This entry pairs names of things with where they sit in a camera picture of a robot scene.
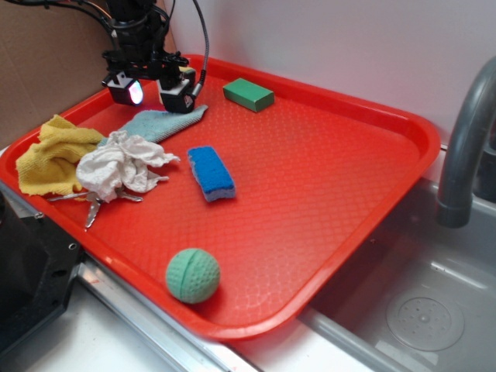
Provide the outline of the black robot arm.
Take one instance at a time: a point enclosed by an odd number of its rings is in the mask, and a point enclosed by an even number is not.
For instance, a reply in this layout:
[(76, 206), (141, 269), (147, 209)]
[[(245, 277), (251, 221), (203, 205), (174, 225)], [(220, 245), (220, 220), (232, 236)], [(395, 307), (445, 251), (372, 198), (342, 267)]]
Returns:
[(179, 52), (164, 49), (169, 16), (155, 1), (108, 1), (115, 50), (105, 51), (108, 75), (103, 85), (114, 102), (141, 105), (141, 81), (157, 83), (160, 101), (168, 112), (189, 113), (195, 106), (195, 71)]

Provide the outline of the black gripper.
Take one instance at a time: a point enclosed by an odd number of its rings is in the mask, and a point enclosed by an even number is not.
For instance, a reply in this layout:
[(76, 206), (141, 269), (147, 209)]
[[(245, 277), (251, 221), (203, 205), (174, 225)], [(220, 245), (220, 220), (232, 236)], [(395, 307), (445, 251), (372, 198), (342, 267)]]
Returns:
[(115, 103), (141, 105), (143, 88), (137, 79), (158, 80), (160, 101), (171, 113), (187, 114), (195, 107), (193, 84), (182, 79), (182, 70), (189, 61), (179, 52), (164, 49), (169, 25), (161, 19), (139, 19), (131, 22), (110, 22), (117, 46), (106, 50), (107, 89)]

